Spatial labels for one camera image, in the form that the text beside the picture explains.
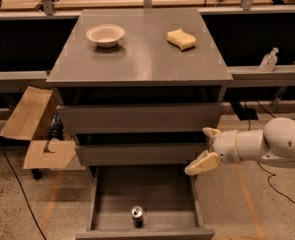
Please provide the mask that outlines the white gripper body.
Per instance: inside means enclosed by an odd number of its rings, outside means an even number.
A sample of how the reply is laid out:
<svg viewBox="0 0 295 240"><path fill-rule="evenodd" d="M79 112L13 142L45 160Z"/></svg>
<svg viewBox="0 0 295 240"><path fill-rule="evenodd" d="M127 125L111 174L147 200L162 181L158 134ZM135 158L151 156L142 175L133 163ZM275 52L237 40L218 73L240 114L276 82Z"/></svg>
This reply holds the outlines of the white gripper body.
<svg viewBox="0 0 295 240"><path fill-rule="evenodd" d="M236 148L236 137L238 131L224 131L219 134L213 141L212 147L214 152L224 163L240 163L241 158Z"/></svg>

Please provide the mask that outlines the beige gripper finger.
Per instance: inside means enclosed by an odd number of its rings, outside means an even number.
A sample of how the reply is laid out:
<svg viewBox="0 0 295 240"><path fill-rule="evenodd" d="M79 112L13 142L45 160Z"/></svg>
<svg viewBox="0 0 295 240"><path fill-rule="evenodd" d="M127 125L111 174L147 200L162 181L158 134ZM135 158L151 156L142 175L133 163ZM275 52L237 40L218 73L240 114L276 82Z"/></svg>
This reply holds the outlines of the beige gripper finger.
<svg viewBox="0 0 295 240"><path fill-rule="evenodd" d="M220 130L210 127L204 127L202 131L208 137L209 144L212 144L214 140L221 134Z"/></svg>
<svg viewBox="0 0 295 240"><path fill-rule="evenodd" d="M217 153L205 150L184 171L188 176L195 176L217 168L220 163L221 160Z"/></svg>

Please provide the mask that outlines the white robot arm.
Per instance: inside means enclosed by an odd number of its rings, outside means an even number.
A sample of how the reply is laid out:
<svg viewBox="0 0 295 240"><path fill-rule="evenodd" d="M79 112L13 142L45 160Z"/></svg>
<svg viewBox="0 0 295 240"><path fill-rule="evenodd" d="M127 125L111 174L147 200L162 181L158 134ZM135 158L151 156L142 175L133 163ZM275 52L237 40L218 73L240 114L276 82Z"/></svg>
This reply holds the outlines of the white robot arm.
<svg viewBox="0 0 295 240"><path fill-rule="evenodd" d="M273 167L295 168L295 121L278 117L263 129L220 131L205 127L210 149L204 150L186 168L194 176L217 168L221 163L255 161Z"/></svg>

